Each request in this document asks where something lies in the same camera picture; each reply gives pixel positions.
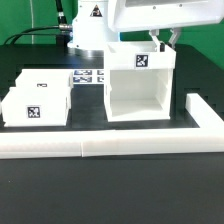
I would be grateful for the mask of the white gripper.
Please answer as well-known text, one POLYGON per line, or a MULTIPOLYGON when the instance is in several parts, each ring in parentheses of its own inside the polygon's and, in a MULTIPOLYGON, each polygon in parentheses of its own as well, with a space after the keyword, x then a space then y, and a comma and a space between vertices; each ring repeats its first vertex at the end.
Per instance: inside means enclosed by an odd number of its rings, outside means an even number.
POLYGON ((224 0, 109 0, 108 27, 114 32, 150 30, 157 52, 164 51, 158 29, 171 29, 174 46, 183 27, 217 24, 224 18, 224 0))

